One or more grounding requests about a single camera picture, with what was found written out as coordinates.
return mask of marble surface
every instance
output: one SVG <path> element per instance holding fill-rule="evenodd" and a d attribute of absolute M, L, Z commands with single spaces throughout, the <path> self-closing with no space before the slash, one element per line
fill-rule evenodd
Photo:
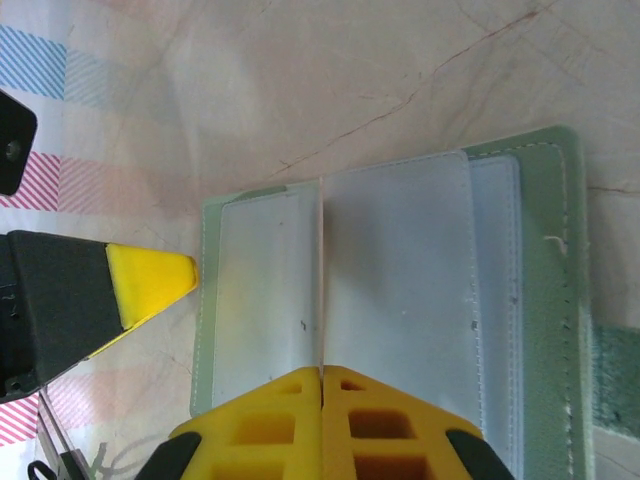
<path fill-rule="evenodd" d="M 66 155 L 106 170 L 59 231 L 197 256 L 206 196 L 564 123 L 595 320 L 640 327 L 637 0 L 64 3 L 61 35 L 108 80 L 97 107 L 65 103 Z M 196 312 L 191 295 L 50 388 L 98 478 L 131 478 L 188 418 Z M 638 478 L 616 441 L 596 439 L 600 477 Z"/>

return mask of card holder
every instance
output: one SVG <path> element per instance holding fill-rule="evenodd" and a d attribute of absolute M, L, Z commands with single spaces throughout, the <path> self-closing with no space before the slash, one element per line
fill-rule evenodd
<path fill-rule="evenodd" d="M 571 132 L 313 185 L 316 203 L 305 208 L 292 209 L 288 195 L 308 185 L 205 204 L 192 414 L 287 368 L 337 363 L 471 420 L 516 478 L 591 478 L 584 176 Z M 267 234 L 286 212 L 305 227 Z M 269 261 L 261 242 L 279 244 L 266 248 Z M 306 255 L 310 268 L 298 265 Z M 260 301 L 238 309 L 222 298 L 220 274 L 237 276 L 247 261 L 253 273 L 236 283 L 249 290 L 260 276 L 289 280 L 243 296 Z M 305 314 L 311 339 L 299 331 Z M 247 316 L 263 324 L 248 331 Z"/>

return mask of green leather cover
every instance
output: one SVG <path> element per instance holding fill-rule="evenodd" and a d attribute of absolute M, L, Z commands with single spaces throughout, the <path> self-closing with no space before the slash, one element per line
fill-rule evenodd
<path fill-rule="evenodd" d="M 593 478 L 585 173 L 577 136 L 551 127 L 465 149 L 520 164 L 524 472 Z"/>

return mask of green felt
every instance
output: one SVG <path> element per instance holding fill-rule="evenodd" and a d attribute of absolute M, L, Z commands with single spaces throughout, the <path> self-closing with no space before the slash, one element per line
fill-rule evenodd
<path fill-rule="evenodd" d="M 551 127 L 466 149 L 520 164 L 524 472 L 593 478 L 585 177 L 576 135 Z"/>
<path fill-rule="evenodd" d="M 593 376 L 595 423 L 640 437 L 640 332 L 594 327 Z"/>

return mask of white stitching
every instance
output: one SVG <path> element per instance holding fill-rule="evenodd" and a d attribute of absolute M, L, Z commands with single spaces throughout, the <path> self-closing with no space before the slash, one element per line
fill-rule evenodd
<path fill-rule="evenodd" d="M 480 157 L 489 157 L 497 154 L 502 154 L 506 152 L 515 152 L 518 150 L 522 150 L 524 148 L 530 147 L 539 147 L 539 146 L 548 146 L 555 148 L 560 155 L 560 169 L 562 172 L 562 241 L 564 242 L 564 253 L 568 253 L 569 251 L 569 204 L 568 204 L 568 186 L 567 186 L 567 166 L 566 166 L 566 158 L 564 156 L 564 152 L 562 148 L 551 142 L 535 142 L 535 143 L 527 143 L 524 145 L 518 145 L 516 147 L 504 148 L 501 150 L 494 150 L 492 152 L 483 152 L 477 155 L 471 156 L 471 158 L 480 158 Z M 565 276 L 565 282 L 563 284 L 563 288 L 568 288 L 568 280 L 567 280 L 567 269 L 566 266 L 563 267 L 563 273 Z M 571 325 L 569 323 L 569 316 L 564 315 L 562 317 L 562 333 L 563 333 L 563 346 L 564 353 L 563 359 L 565 361 L 565 412 L 567 414 L 566 424 L 565 424 L 565 432 L 567 434 L 567 456 L 568 456 L 568 464 L 567 471 L 569 473 L 569 478 L 573 479 L 574 475 L 574 456 L 573 456 L 573 413 L 572 413 L 572 405 L 571 405 L 571 386 L 569 384 L 569 333 L 571 332 Z"/>
<path fill-rule="evenodd" d="M 469 250 L 471 254 L 471 258 L 474 259 L 474 262 L 471 262 L 471 296 L 473 298 L 472 305 L 472 315 L 473 320 L 475 321 L 475 347 L 476 347 L 476 375 L 478 378 L 478 410 L 480 414 L 480 430 L 486 433 L 486 409 L 485 409 L 485 395 L 482 379 L 484 378 L 484 361 L 482 358 L 482 321 L 480 317 L 480 310 L 478 308 L 478 272 L 477 272 L 477 259 L 478 255 L 476 252 L 476 243 L 474 235 L 475 225 L 472 225 L 473 222 L 473 195 L 471 188 L 471 177 L 469 175 L 469 170 L 471 166 L 469 165 L 468 157 L 465 159 L 465 166 L 467 167 L 466 179 L 467 181 L 463 185 L 467 190 L 468 201 L 471 207 L 469 208 L 469 214 L 467 215 L 467 241 L 469 245 Z"/>
<path fill-rule="evenodd" d="M 202 322 L 204 322 L 204 318 L 203 318 L 203 307 L 204 307 L 204 286 L 205 286 L 205 281 L 204 281 L 204 274 L 206 269 L 204 268 L 204 262 L 205 262 L 205 250 L 207 248 L 207 242 L 205 241 L 205 233 L 206 233 L 206 225 L 207 222 L 205 221 L 204 216 L 206 215 L 206 206 L 202 209 L 202 255 L 200 257 L 200 270 L 201 270 L 201 286 L 200 286 L 200 314 L 198 315 L 199 317 L 199 322 L 196 325 L 196 351 L 195 351 L 195 355 L 194 355 L 194 363 L 195 365 L 193 366 L 193 398 L 191 399 L 191 409 L 192 410 L 196 410 L 196 406 L 198 403 L 198 384 L 200 383 L 199 380 L 199 375 L 198 375 L 198 370 L 200 367 L 200 345 L 202 344 Z"/>
<path fill-rule="evenodd" d="M 509 169 L 505 172 L 506 176 L 507 176 L 507 185 L 510 185 L 511 189 L 509 192 L 505 192 L 505 197 L 506 197 L 506 205 L 507 205 L 507 219 L 509 222 L 512 222 L 514 220 L 514 205 L 513 205 L 513 199 L 515 198 L 516 195 L 516 188 L 515 188 L 515 182 L 513 182 L 513 177 L 514 177 L 514 167 L 513 165 L 509 165 Z M 515 253 L 514 253 L 514 232 L 512 228 L 509 228 L 507 231 L 507 245 L 508 245 L 508 258 L 509 258 L 509 264 L 507 266 L 507 271 L 508 271 L 508 282 L 509 282 L 509 291 L 511 291 L 511 289 L 513 288 L 513 283 L 515 281 L 518 280 L 518 278 L 516 278 L 517 275 L 517 267 L 516 267 L 516 263 L 514 262 L 514 257 L 515 257 Z M 511 399 L 509 402 L 509 458 L 511 461 L 511 465 L 516 465 L 516 456 L 519 455 L 519 451 L 518 449 L 513 448 L 513 438 L 514 438 L 514 418 L 516 415 L 515 412 L 515 401 L 514 398 L 516 395 L 520 395 L 520 392 L 516 392 L 517 388 L 514 385 L 515 383 L 515 325 L 514 325 L 514 317 L 516 314 L 516 306 L 515 303 L 511 300 L 508 299 L 507 301 L 507 309 L 508 309 L 508 328 L 509 328 L 509 398 Z"/>
<path fill-rule="evenodd" d="M 215 398 L 216 398 L 216 381 L 214 379 L 214 377 L 216 376 L 216 362 L 217 362 L 217 353 L 218 353 L 218 310 L 220 308 L 220 285 L 218 285 L 218 280 L 220 279 L 220 250 L 222 249 L 222 219 L 224 218 L 224 211 L 226 209 L 227 206 L 229 206 L 230 204 L 227 203 L 225 205 L 222 206 L 222 208 L 220 209 L 220 229 L 218 232 L 219 235 L 219 241 L 218 241 L 218 270 L 216 272 L 216 311 L 215 311 L 215 317 L 213 319 L 213 359 L 211 362 L 211 407 L 213 407 L 215 405 Z"/>

